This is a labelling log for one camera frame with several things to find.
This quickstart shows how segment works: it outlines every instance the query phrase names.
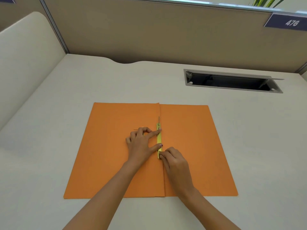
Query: finger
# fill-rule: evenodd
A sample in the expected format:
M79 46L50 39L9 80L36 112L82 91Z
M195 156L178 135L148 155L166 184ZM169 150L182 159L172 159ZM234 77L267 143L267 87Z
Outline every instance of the finger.
M165 156L162 156L161 154L160 154L160 158L163 161L163 165L164 165L167 173L169 173L169 163L168 163L167 159L165 158Z
M168 149L165 150L165 151L170 152L170 154L171 154L174 158L183 157L182 154L181 154L177 149L175 149L174 147L170 147L170 148L168 148Z
M139 127L138 132L136 134L137 137L143 136L144 132L152 132L152 130L150 130L148 127Z
M162 151L160 152L160 155L164 156L169 164L175 159L168 151Z
M154 153L156 151L158 151L159 148L162 148L163 144L162 143L157 143L156 145L152 146L149 148L149 151L151 153Z
M148 139L154 137L155 135L158 135L161 131L162 131L162 129L160 128L160 129L158 129L156 131L152 131L152 132L148 133L147 134Z
M127 138L126 138L126 143L127 143L127 144L130 144L130 143L131 143L130 137L127 137Z
M133 139L136 138L136 133L137 133L137 131L132 131L132 132L130 133L130 138L131 138L131 140L133 140Z

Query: plant leaf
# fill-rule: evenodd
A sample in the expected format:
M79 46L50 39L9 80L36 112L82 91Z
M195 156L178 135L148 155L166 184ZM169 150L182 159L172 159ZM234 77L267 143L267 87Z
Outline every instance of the plant leaf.
M271 5L273 4L273 2L274 2L275 0L270 0L270 2L267 4L267 6L266 7L271 7Z
M258 4L258 6L264 6L267 3L268 0L261 0Z
M260 0L254 0L253 6L258 6Z
M279 5L280 3L282 3L284 0L280 0L276 5L273 6L273 8L275 8L277 5Z

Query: orange folder flap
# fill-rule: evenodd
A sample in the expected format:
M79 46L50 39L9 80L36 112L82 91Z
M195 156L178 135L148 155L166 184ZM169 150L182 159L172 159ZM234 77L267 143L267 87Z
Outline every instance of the orange folder flap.
M94 103L64 198L92 198L128 159L125 138L138 127L156 130L159 104ZM157 143L150 139L149 146ZM163 197L163 165L154 153L124 197Z
M160 105L163 150L178 149L203 196L237 196L210 110L205 105ZM176 196L164 169L165 195Z

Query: white desk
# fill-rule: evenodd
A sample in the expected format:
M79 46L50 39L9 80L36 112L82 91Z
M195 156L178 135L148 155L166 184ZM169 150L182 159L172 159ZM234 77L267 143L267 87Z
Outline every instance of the white desk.
M185 86L183 69L284 78L284 93ZM307 82L298 74L66 55L0 132L1 229L61 229L88 201L63 194L94 102L209 105L239 196L208 200L242 229L307 226ZM125 198L109 229L202 226L177 197Z

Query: person's left forearm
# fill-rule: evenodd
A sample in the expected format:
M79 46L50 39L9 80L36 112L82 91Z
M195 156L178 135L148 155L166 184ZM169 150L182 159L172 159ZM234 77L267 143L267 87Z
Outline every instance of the person's left forearm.
M138 168L132 163L125 162L116 175L95 194L63 230L107 229L137 170Z

